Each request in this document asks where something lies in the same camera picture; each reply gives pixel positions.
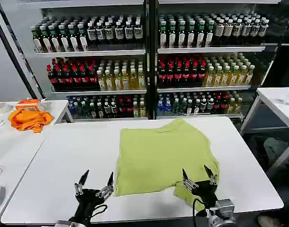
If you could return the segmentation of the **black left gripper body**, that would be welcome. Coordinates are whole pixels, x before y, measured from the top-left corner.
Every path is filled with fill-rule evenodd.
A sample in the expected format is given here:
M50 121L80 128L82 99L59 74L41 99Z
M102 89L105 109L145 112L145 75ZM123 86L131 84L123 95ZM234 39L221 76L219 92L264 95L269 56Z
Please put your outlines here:
M76 195L78 208L73 216L74 222L91 222L91 218L107 209L104 198L96 197L99 190L83 189L82 195Z

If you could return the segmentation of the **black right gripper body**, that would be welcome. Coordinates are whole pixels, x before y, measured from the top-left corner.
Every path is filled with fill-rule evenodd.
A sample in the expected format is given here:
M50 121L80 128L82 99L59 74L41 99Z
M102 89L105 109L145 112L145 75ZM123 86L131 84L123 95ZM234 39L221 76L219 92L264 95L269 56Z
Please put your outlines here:
M211 185L210 180L204 180L195 183L198 184L198 188L191 189L191 193L194 196L198 196L199 199L194 199L193 208L195 208L196 203L204 205L206 209L214 207L216 201L218 200L215 194L218 184Z

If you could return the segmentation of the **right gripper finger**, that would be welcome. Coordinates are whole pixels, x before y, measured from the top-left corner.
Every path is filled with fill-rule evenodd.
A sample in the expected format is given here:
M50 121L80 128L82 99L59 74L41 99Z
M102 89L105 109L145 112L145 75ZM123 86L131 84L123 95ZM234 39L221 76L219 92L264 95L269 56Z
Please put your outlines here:
M192 180L190 180L185 172L184 169L182 169L182 174L183 174L183 185L187 188L187 189L195 189L198 188L198 184L196 184L195 182L193 182Z
M218 181L218 175L217 174L213 174L212 170L207 167L206 165L204 165L205 171L210 179L210 184L211 185L217 185L217 181Z

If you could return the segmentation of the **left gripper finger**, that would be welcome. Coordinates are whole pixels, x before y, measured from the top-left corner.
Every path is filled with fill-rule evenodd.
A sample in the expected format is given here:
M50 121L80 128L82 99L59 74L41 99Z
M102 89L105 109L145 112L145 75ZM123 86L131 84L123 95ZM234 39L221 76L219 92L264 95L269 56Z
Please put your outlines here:
M82 195L83 194L83 186L86 182L87 176L89 173L89 169L81 176L78 183L75 183L75 194Z
M110 177L108 179L107 185L96 193L96 195L95 195L96 197L98 197L98 198L109 198L112 195L112 193L114 192L113 174L114 174L114 172L111 173L111 175L110 175Z

